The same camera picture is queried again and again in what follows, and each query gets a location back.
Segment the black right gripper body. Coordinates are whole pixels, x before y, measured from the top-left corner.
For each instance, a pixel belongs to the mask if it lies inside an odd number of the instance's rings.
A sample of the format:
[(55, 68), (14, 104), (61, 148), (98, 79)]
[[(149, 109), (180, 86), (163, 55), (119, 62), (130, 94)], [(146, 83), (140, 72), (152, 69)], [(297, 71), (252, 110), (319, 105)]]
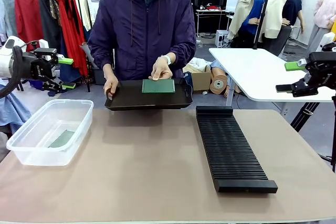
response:
[(312, 52), (306, 60), (310, 74), (308, 86), (335, 90), (335, 52)]

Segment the person's right hand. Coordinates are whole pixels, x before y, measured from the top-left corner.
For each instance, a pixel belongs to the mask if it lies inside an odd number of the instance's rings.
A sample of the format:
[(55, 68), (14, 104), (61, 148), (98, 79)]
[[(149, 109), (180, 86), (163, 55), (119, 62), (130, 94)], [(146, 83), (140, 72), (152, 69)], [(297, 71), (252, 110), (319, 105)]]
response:
[(112, 73), (105, 75), (106, 82), (104, 84), (104, 92), (108, 100), (113, 100), (113, 96), (119, 88), (119, 81), (117, 77)]

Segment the person's left hand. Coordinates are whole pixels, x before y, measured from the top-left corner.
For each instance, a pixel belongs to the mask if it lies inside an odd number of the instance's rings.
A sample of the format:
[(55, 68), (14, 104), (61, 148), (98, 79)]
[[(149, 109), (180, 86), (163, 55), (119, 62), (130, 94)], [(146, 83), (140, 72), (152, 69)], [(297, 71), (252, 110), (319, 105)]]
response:
[(171, 58), (168, 55), (162, 55), (157, 58), (153, 65), (150, 80), (166, 80), (172, 78), (173, 74), (170, 70)]

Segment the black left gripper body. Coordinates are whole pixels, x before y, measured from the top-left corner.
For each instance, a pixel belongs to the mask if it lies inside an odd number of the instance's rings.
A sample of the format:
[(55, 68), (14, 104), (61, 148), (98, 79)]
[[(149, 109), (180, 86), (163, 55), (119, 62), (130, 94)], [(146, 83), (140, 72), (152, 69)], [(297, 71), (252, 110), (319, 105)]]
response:
[(54, 48), (37, 48), (33, 51), (36, 59), (31, 62), (31, 75), (34, 80), (47, 84), (57, 84), (53, 74), (58, 65), (58, 53)]

